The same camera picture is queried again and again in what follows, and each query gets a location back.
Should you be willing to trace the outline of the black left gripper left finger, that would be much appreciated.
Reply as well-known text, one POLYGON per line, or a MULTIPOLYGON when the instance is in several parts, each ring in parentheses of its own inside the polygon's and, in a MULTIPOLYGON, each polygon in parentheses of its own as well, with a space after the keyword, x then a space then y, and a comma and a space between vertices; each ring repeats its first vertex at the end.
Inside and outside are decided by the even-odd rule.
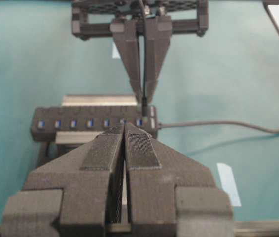
POLYGON ((124 126, 31 171, 6 204, 5 237, 104 237, 119 218, 124 126))

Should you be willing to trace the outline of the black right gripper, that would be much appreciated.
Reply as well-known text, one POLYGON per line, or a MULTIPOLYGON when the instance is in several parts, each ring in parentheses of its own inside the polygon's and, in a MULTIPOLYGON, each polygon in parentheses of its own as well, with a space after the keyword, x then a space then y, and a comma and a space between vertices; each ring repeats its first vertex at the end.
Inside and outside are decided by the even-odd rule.
MULTIPOLYGON (((146 17, 146 96, 151 103, 173 34, 203 36, 209 26, 207 0, 144 0, 146 17), (196 11, 194 19, 173 20, 169 13, 196 11)), ((138 0, 74 0, 71 4, 72 34, 82 40, 113 37, 129 76, 136 99, 142 98, 140 53, 137 33, 143 34, 138 0), (112 15, 110 23, 90 23, 89 15, 112 15)))

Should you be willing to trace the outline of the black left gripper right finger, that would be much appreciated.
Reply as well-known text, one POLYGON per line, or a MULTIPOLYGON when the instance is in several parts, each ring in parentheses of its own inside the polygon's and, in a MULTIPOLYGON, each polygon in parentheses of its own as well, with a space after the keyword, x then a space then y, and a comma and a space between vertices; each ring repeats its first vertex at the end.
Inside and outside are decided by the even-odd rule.
POLYGON ((128 212, 137 237, 232 237, 233 210, 209 168, 128 123, 128 212))

